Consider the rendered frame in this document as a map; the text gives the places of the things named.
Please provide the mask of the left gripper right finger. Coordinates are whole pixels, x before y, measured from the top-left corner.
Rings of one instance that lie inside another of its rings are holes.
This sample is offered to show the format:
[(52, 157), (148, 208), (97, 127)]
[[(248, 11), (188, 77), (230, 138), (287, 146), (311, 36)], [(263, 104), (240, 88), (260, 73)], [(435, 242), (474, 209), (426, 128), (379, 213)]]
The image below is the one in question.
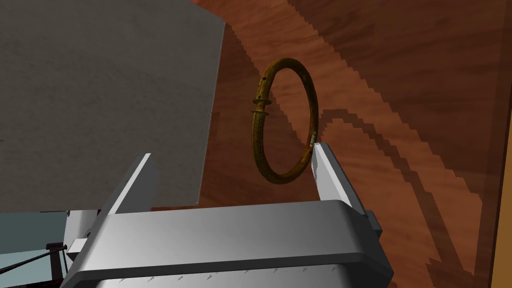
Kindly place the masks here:
[(361, 215), (366, 214), (357, 192), (327, 143), (314, 144), (311, 168), (322, 201), (340, 200)]

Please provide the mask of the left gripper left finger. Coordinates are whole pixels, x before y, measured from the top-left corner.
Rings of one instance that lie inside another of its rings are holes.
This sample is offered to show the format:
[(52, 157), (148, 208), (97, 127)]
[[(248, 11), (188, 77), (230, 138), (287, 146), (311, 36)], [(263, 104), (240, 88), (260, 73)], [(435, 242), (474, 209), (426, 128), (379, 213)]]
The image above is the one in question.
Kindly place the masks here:
[(159, 177), (152, 154), (141, 154), (116, 186), (99, 216), (149, 212), (156, 196)]

